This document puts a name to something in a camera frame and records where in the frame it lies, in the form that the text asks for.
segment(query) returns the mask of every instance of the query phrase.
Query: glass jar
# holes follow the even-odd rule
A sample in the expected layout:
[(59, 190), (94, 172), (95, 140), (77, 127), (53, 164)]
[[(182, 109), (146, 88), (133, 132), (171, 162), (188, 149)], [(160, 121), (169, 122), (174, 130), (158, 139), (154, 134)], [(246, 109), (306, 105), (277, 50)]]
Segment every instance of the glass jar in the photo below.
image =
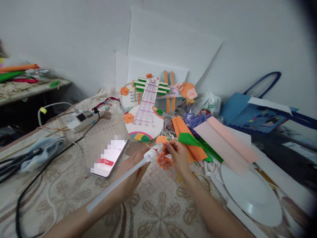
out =
[(194, 99), (186, 98), (185, 104), (184, 104), (181, 112), (179, 113), (179, 115), (185, 116), (187, 113), (189, 113), (191, 111), (192, 105), (194, 103), (195, 103)]

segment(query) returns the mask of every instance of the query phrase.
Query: pink paper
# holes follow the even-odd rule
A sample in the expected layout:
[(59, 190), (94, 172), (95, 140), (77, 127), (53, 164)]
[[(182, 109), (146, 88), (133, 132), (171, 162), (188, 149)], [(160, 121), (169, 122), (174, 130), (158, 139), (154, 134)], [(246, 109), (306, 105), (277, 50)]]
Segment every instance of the pink paper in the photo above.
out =
[(208, 124), (218, 132), (246, 161), (254, 163), (260, 159), (258, 154), (254, 152), (244, 141), (236, 137), (215, 117), (207, 119)]
[(237, 174), (242, 174), (249, 168), (248, 162), (207, 122), (203, 122), (199, 126), (196, 126), (194, 130)]

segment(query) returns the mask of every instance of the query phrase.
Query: power strip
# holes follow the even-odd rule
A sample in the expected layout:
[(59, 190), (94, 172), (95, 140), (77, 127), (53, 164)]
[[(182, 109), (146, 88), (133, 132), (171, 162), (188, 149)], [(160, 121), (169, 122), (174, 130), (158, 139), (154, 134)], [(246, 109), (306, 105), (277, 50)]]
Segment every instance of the power strip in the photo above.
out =
[[(104, 115), (104, 111), (99, 111), (99, 116)], [(98, 120), (98, 113), (91, 111), (82, 111), (74, 112), (72, 114), (73, 121), (67, 125), (67, 127), (72, 130), (73, 133), (80, 132), (82, 129)]]

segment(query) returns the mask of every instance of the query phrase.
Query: plastic bag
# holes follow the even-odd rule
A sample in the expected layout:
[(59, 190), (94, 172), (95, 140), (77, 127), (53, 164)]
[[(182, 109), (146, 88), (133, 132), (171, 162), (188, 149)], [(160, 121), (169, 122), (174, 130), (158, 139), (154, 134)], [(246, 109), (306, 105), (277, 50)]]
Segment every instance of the plastic bag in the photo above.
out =
[(221, 98), (212, 94), (206, 93), (199, 97), (193, 104), (192, 113), (195, 115), (219, 116), (221, 106)]

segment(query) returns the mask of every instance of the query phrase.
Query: white wall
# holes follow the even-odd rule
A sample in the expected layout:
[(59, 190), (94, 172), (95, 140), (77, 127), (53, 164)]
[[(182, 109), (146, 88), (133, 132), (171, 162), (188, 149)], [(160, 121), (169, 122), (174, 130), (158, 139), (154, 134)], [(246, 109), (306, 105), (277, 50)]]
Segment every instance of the white wall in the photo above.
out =
[[(115, 51), (128, 48), (130, 6), (224, 40), (199, 93), (226, 99), (278, 70), (282, 78), (265, 98), (317, 118), (316, 51), (309, 23), (290, 0), (0, 0), (0, 38), (8, 55), (72, 80), (80, 93), (71, 94), (81, 99), (114, 86)], [(317, 132), (291, 125), (317, 140)]]

